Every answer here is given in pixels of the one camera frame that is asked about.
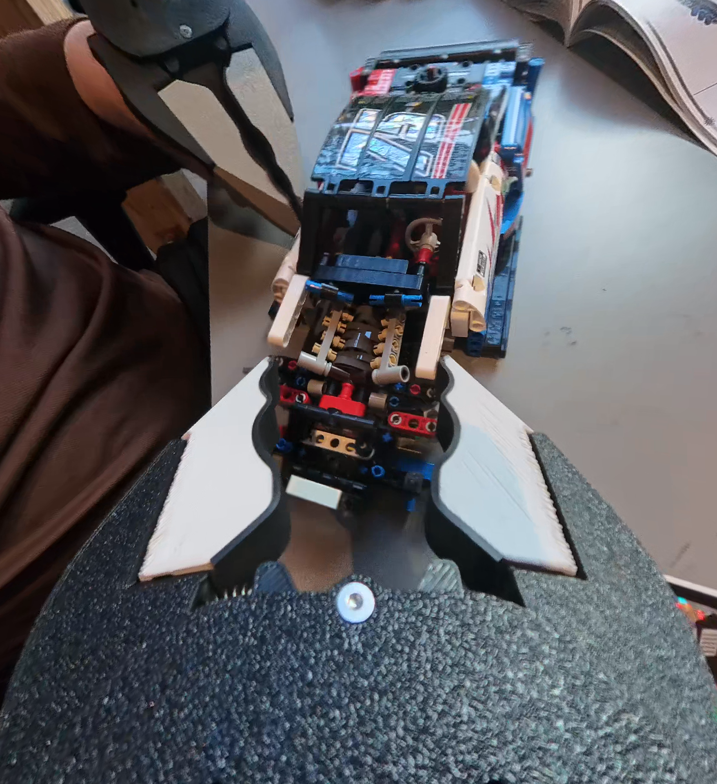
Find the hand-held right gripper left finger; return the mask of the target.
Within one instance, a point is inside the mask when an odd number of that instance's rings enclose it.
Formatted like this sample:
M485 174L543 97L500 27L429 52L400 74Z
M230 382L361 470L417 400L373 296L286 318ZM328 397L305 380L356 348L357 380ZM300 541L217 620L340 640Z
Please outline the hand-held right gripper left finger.
M279 440L277 365L264 358L192 426L138 578L208 571L249 583L290 538Z

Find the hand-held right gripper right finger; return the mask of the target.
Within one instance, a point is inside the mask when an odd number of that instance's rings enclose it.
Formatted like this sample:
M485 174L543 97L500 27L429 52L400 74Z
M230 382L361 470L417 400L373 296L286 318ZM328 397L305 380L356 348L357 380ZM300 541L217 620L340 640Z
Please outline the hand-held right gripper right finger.
M451 357L431 480L437 513L497 561L575 577L579 567L531 443L531 429Z

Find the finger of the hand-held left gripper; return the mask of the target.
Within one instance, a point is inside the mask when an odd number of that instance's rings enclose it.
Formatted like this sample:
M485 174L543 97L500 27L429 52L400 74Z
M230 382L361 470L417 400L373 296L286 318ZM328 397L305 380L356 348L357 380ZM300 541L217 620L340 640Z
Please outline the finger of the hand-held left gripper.
M223 163L230 150L229 144L236 138L229 130L228 113L212 91L205 86L176 81L161 92L161 97L216 163L216 180L220 186L238 197L241 205L259 213L287 235L294 236L300 228L300 220L294 212L259 212L224 182Z
M237 115L223 180L259 212L299 212L304 171L294 121L254 49L231 57L226 91Z

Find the toy brick race car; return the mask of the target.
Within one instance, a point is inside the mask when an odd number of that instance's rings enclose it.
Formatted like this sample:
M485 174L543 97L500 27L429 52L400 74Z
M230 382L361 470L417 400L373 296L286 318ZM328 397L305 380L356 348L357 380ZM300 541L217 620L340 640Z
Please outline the toy brick race car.
M272 285L289 495L349 510L385 487L411 510L431 483L440 360L506 356L544 64L510 39L352 72Z

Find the grey desk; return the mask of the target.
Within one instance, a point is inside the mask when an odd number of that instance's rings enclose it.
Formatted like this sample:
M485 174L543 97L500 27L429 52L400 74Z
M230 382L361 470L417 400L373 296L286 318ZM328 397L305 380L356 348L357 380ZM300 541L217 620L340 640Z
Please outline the grey desk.
M661 571L717 590L717 158L503 2L249 2L304 173L385 49L520 38L536 92L505 359L457 358L547 434Z

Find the person's left hand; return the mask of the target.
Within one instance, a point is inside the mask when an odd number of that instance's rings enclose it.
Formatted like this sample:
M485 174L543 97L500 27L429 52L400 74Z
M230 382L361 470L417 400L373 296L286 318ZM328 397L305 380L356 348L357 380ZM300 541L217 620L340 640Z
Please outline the person's left hand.
M101 120L152 140L153 135L129 110L117 85L89 47L89 39L94 34L89 20L80 20L69 28L64 39L66 65L77 93Z

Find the open instruction booklet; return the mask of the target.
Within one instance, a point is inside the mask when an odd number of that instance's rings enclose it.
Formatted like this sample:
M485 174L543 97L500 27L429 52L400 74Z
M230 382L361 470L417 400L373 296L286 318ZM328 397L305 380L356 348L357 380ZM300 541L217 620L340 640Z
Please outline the open instruction booklet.
M717 1L510 1L564 44L600 36L627 54L717 156Z

